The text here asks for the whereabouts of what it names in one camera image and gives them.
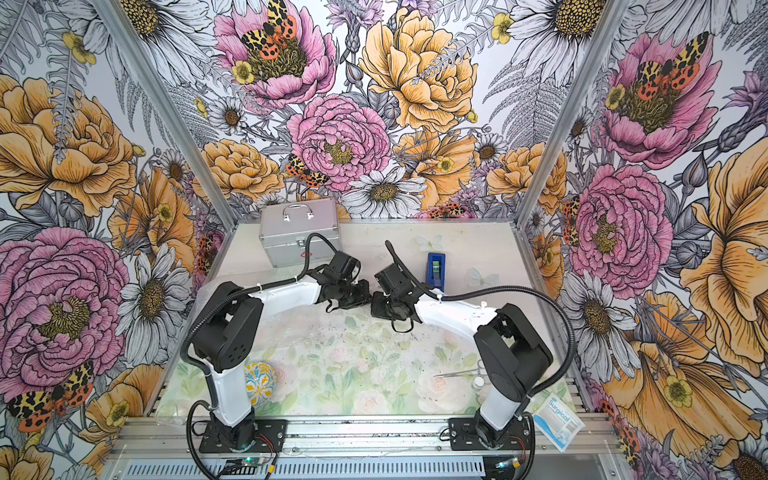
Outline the upside-down yellow blue bowl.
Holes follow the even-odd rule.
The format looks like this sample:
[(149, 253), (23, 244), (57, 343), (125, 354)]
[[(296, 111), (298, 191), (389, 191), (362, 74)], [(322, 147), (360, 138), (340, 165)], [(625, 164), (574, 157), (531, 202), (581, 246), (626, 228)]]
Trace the upside-down yellow blue bowl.
[(252, 362), (245, 366), (245, 386), (254, 410), (272, 401), (275, 391), (276, 371), (264, 362)]

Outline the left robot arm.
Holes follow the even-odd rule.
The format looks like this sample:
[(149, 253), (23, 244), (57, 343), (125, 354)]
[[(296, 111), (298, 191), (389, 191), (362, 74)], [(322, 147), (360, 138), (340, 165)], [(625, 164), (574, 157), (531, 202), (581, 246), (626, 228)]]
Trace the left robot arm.
[(324, 302), (338, 309), (369, 303), (368, 282), (356, 279), (360, 268), (359, 260), (338, 251), (328, 264), (306, 268), (293, 278), (249, 288), (231, 281), (217, 286), (180, 352), (183, 360), (198, 367), (206, 379), (212, 443), (245, 451), (257, 438), (246, 364), (261, 319)]

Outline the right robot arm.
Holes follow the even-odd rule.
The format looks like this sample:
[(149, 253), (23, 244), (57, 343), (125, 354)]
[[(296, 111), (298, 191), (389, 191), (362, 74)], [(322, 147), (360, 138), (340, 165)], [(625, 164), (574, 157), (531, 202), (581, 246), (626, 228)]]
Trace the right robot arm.
[(492, 308), (471, 303), (481, 291), (446, 295), (418, 282), (397, 263), (375, 278), (381, 289), (373, 294), (373, 317), (432, 325), (475, 342), (492, 388), (474, 416), (476, 432), (469, 441), (501, 448), (531, 399), (563, 375), (557, 370), (544, 377), (554, 357), (539, 331), (515, 304)]

